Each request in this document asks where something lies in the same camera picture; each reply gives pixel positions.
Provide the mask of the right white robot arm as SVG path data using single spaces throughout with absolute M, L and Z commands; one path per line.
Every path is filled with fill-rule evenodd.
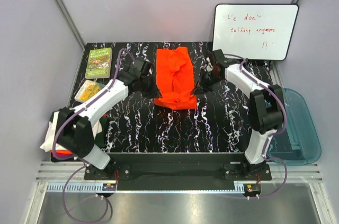
M 244 152 L 240 173 L 247 180 L 254 179 L 268 161 L 266 153 L 273 136 L 284 131 L 287 114 L 283 90 L 269 85 L 250 74 L 244 66 L 246 59 L 226 55 L 221 49 L 208 55 L 207 65 L 201 69 L 191 94 L 211 92 L 214 84 L 225 80 L 235 85 L 249 99 L 248 121 L 252 128 L 249 144 Z

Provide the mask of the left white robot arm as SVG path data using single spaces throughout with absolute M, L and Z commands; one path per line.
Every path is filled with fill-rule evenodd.
M 145 98 L 161 97 L 156 85 L 154 66 L 151 62 L 137 58 L 131 65 L 116 71 L 114 77 L 95 96 L 74 109 L 59 110 L 55 138 L 56 144 L 66 148 L 84 162 L 96 167 L 100 178 L 107 180 L 114 174 L 111 158 L 95 144 L 93 127 L 114 105 L 134 92 Z

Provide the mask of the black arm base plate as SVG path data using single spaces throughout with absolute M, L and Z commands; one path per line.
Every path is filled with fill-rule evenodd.
M 243 153 L 110 153 L 104 170 L 90 165 L 85 180 L 120 181 L 133 178 L 213 176 L 227 181 L 270 181 L 268 163 L 250 166 Z

